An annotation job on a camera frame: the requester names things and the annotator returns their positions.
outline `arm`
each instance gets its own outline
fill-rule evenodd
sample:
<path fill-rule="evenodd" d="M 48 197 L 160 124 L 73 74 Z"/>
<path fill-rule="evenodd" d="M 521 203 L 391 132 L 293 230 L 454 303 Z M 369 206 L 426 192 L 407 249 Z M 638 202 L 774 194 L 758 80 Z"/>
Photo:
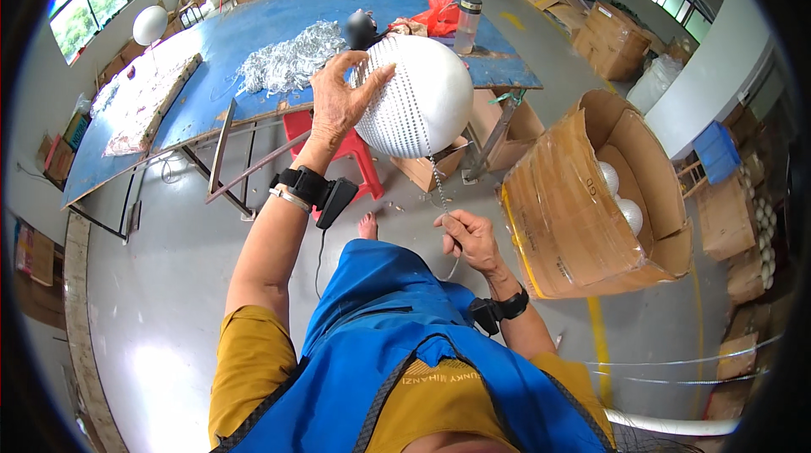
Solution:
<path fill-rule="evenodd" d="M 499 253 L 489 219 L 456 210 L 438 217 L 434 226 L 445 229 L 443 252 L 446 255 L 452 252 L 457 258 L 464 256 L 471 267 L 480 271 L 493 300 L 504 301 L 522 291 Z M 556 353 L 547 325 L 531 304 L 518 317 L 504 319 L 501 334 L 507 347 L 527 360 L 540 353 Z"/>
<path fill-rule="evenodd" d="M 307 166 L 323 175 L 346 132 L 357 124 L 369 105 L 372 94 L 394 76 L 394 64 L 386 65 L 372 72 L 362 86 L 351 88 L 344 81 L 344 73 L 368 57 L 359 51 L 340 53 L 312 76 L 312 133 L 290 166 L 292 169 Z M 287 283 L 299 256 L 308 217 L 283 198 L 272 195 L 268 198 L 250 229 L 231 276 L 226 315 L 242 306 L 263 306 L 276 313 L 289 330 Z"/>

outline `white foam ball on stand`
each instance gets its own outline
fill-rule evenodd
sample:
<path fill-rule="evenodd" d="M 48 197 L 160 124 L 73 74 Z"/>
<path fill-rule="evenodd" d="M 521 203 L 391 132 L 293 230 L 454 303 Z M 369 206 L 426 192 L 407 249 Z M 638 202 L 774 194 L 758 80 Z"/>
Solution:
<path fill-rule="evenodd" d="M 369 60 L 350 74 L 358 87 L 372 71 L 397 63 L 394 78 L 374 95 L 355 129 L 383 154 L 425 157 L 453 143 L 473 108 L 473 81 L 465 64 L 439 41 L 388 35 L 368 51 Z"/>
<path fill-rule="evenodd" d="M 642 230 L 642 209 L 639 208 L 639 205 L 634 203 L 634 200 L 625 198 L 620 198 L 620 201 L 617 202 L 617 206 L 620 208 L 622 215 L 625 216 L 625 220 L 628 221 L 628 224 L 631 226 L 631 231 L 634 232 L 634 236 L 638 235 L 640 230 Z"/>
<path fill-rule="evenodd" d="M 160 6 L 149 6 L 144 8 L 136 17 L 136 22 L 133 22 L 132 37 L 138 44 L 148 46 L 163 36 L 167 23 L 169 16 L 166 10 Z"/>
<path fill-rule="evenodd" d="M 598 164 L 603 172 L 603 179 L 608 185 L 608 190 L 611 191 L 612 195 L 616 195 L 616 192 L 620 190 L 620 176 L 616 174 L 616 170 L 611 164 L 605 161 L 598 161 Z"/>

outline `silver bracelet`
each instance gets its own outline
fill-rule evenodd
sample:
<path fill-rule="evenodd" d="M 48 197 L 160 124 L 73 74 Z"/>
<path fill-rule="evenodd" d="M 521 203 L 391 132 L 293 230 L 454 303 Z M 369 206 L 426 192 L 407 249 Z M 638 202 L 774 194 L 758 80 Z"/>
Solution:
<path fill-rule="evenodd" d="M 307 203 L 304 202 L 304 200 L 296 198 L 293 195 L 288 195 L 285 191 L 278 190 L 274 187 L 270 189 L 270 194 L 276 196 L 277 198 L 285 199 L 288 202 L 292 203 L 293 205 L 301 207 L 301 209 L 305 211 L 308 215 L 312 213 L 312 205 L 308 205 Z"/>

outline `black lid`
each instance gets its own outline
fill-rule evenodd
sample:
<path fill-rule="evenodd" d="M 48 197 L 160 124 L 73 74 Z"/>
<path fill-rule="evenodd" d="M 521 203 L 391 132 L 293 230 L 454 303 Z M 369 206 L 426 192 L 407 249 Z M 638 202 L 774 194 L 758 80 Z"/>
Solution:
<path fill-rule="evenodd" d="M 465 13 L 480 14 L 482 12 L 482 0 L 461 0 L 459 9 Z"/>

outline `red plastic stool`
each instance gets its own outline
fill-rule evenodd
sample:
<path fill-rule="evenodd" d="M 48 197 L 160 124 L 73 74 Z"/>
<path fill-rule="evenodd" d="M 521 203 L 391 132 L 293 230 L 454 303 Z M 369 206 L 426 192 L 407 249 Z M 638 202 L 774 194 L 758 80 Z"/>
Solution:
<path fill-rule="evenodd" d="M 285 135 L 288 141 L 312 128 L 312 119 L 310 119 L 309 111 L 285 114 L 282 121 L 285 125 Z M 290 149 L 293 160 L 299 157 L 299 152 L 302 151 L 302 148 L 304 148 L 303 142 Z M 366 193 L 370 194 L 372 199 L 380 199 L 383 197 L 385 191 L 383 185 L 380 184 L 380 179 L 377 177 L 377 170 L 375 170 L 375 164 L 371 160 L 369 146 L 360 138 L 354 128 L 346 134 L 346 138 L 340 143 L 338 152 L 335 153 L 335 157 L 333 157 L 332 160 L 334 161 L 349 154 L 354 156 L 355 162 L 358 163 L 358 168 L 360 168 L 360 175 L 363 177 L 363 184 L 358 186 L 358 194 L 352 198 L 352 201 L 355 201 Z M 318 220 L 320 215 L 321 212 L 312 212 L 312 217 L 315 220 Z"/>

